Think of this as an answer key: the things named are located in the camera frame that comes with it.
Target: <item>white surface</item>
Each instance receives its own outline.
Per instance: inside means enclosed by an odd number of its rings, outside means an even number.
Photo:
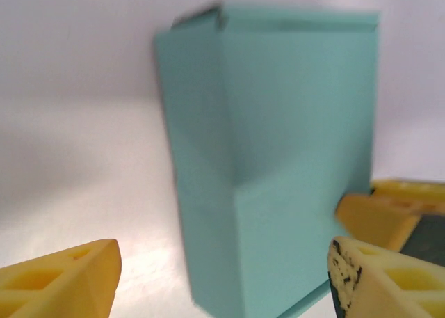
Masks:
[[[206,316],[188,292],[150,46],[206,1],[0,0],[0,266],[115,237],[112,318]],[[381,9],[374,173],[445,180],[445,0],[260,1]],[[303,317],[334,317],[330,298]]]

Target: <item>yellow plastic part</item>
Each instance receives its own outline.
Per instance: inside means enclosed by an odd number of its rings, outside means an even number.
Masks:
[[[346,195],[335,214],[355,239],[397,252],[421,219],[418,204],[358,194]]]
[[[375,180],[372,182],[376,196],[445,203],[445,184],[408,182],[402,180]]]
[[[107,318],[121,257],[103,239],[0,269],[0,318]]]
[[[443,318],[445,268],[336,237],[327,265],[338,318]]]

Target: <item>box flap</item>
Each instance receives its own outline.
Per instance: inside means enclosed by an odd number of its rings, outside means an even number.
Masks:
[[[378,13],[373,12],[259,6],[218,0],[179,17],[173,28],[190,26],[206,17],[214,18],[219,30],[236,31],[373,30],[379,20]]]

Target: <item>teal box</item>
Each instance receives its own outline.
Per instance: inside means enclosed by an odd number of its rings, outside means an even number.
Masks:
[[[155,41],[195,302],[296,317],[369,192],[378,16],[220,4]]]

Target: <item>white backdrop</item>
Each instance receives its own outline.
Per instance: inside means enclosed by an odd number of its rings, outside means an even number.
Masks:
[[[205,317],[151,38],[207,1],[0,0],[0,266],[115,237],[112,318]],[[255,1],[381,10],[374,175],[445,180],[445,0]],[[304,317],[334,317],[330,298]]]

